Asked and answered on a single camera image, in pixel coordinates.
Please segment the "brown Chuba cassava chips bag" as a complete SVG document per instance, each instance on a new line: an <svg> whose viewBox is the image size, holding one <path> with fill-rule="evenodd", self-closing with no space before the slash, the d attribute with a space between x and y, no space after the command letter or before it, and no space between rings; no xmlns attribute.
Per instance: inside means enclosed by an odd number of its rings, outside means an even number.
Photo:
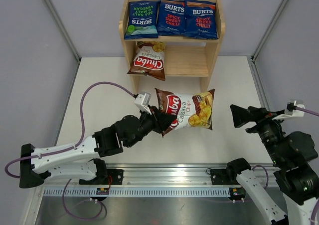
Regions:
<svg viewBox="0 0 319 225"><path fill-rule="evenodd" d="M128 74L145 75L165 81L165 43L158 41L138 41L137 54Z"/></svg>

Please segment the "blue Burts spicy chilli bag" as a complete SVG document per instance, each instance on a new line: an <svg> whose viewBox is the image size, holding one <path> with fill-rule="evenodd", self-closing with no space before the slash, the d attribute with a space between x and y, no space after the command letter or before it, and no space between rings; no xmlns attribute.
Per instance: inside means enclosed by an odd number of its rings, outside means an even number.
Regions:
<svg viewBox="0 0 319 225"><path fill-rule="evenodd" d="M184 35L186 28L184 11L183 0L160 0L157 19L158 35Z"/></svg>

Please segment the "blue Burts sea salt bag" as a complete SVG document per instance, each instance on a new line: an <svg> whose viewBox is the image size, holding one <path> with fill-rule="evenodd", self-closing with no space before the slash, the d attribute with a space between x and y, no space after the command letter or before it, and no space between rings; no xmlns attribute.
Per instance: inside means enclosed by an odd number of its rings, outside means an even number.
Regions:
<svg viewBox="0 0 319 225"><path fill-rule="evenodd" d="M129 2L129 21L124 39L158 38L158 0Z"/></svg>

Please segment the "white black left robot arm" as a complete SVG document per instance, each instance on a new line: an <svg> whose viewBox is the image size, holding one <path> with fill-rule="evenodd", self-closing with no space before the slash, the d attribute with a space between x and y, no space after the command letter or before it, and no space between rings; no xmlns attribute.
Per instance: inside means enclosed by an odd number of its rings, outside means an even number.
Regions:
<svg viewBox="0 0 319 225"><path fill-rule="evenodd" d="M151 106L150 113L141 112L140 117L127 115L80 143L48 148L22 145L19 187L38 187L53 178L75 178L82 183L102 184L108 177L103 157L122 153L124 147L132 147L150 132L163 134L176 118L176 115Z"/></svg>

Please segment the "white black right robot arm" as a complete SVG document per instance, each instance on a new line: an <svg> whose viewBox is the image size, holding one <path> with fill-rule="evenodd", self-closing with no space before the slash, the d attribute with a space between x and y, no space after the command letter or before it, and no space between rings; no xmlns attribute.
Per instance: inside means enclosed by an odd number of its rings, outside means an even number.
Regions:
<svg viewBox="0 0 319 225"><path fill-rule="evenodd" d="M234 127L254 122L247 128L249 134L258 134L268 152L276 183L283 193L287 211L278 208L267 191L258 183L249 163L244 158L227 164L226 177L238 183L270 225L317 225L319 220L319 177L309 162L319 155L311 135L295 131L286 135L281 123L286 119L303 117L305 113L318 113L305 109L302 103L289 102L286 109L268 111L266 108L230 105Z"/></svg>

